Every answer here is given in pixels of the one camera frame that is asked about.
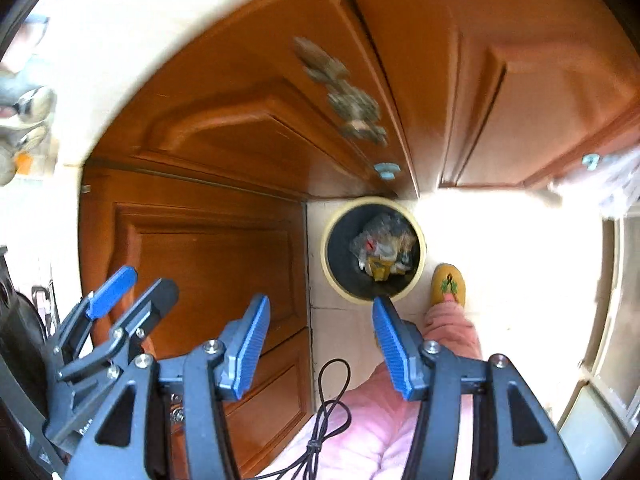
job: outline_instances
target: wooden cabinet door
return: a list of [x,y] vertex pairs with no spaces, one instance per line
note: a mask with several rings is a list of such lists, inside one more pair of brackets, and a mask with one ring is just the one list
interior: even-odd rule
[[[186,354],[238,319],[252,295],[271,301],[264,351],[306,326],[302,204],[226,187],[129,171],[86,168],[79,243],[82,289],[95,290],[122,265],[138,282],[116,319],[157,278],[180,289],[144,345],[158,358]],[[103,321],[94,341],[106,337]]]
[[634,136],[640,59],[601,0],[356,0],[420,190],[534,186]]
[[[311,417],[309,348],[304,329],[264,354],[251,389],[239,402],[226,405],[226,424],[244,478],[267,467]],[[174,431],[174,473],[186,479],[184,433],[179,427]]]
[[[345,139],[294,39],[313,41],[379,104],[388,146]],[[404,135],[372,46],[346,0],[254,0],[185,46],[115,118],[93,160],[270,194],[416,196]],[[386,183],[373,166],[397,164]]]

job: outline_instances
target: yellow slipper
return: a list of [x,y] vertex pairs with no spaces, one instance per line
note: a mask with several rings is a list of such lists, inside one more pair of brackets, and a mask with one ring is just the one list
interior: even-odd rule
[[442,303],[447,293],[453,294],[456,301],[465,306],[466,288],[462,273],[451,264],[440,264],[431,279],[431,305]]

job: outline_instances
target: person's leg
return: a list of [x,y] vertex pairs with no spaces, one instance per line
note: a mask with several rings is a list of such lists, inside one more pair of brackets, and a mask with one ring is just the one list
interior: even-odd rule
[[[439,266],[433,275],[433,306],[425,315],[422,336],[426,340],[439,342],[459,356],[481,359],[478,334],[473,323],[465,318],[464,301],[465,284],[459,270],[453,266]],[[375,480],[397,480],[402,477],[414,439],[419,409],[419,402],[404,402],[399,430],[382,457],[380,471],[374,476]],[[454,480],[469,478],[472,443],[473,396],[463,396]]]
[[[406,403],[391,385],[384,363],[378,365],[367,381],[346,392],[342,402],[351,410],[351,425],[322,444],[318,480],[369,480],[380,468],[382,455],[404,420],[402,410]],[[313,416],[260,475],[283,469],[298,459],[306,451],[315,420]],[[327,433],[345,420],[344,410],[336,406]]]

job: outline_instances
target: floor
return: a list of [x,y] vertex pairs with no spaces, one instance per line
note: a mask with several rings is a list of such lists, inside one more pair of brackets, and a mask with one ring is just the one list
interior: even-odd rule
[[[510,357],[557,421],[577,383],[596,309],[602,264],[598,213],[563,205],[545,192],[440,190],[401,203],[424,233],[427,263],[414,290],[396,303],[400,316],[420,327],[433,269],[441,262],[458,266],[483,357]],[[322,273],[322,231],[343,204],[311,202],[307,209],[316,398],[318,372],[329,359],[350,362],[350,388],[383,360],[370,308],[342,298]],[[328,369],[325,397],[336,395],[343,383],[341,368]]]

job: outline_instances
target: round trash bin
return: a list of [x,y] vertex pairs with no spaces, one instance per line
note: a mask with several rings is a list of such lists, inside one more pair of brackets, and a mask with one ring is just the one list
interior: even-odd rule
[[[360,269],[358,259],[349,247],[367,222],[385,212],[400,213],[417,237],[412,248],[414,266],[405,275],[393,274],[386,282],[375,282]],[[324,275],[338,294],[353,303],[371,304],[376,296],[381,295],[399,300],[414,288],[424,269],[426,246],[417,221],[406,208],[392,200],[374,196],[357,198],[334,214],[322,234],[321,254]]]

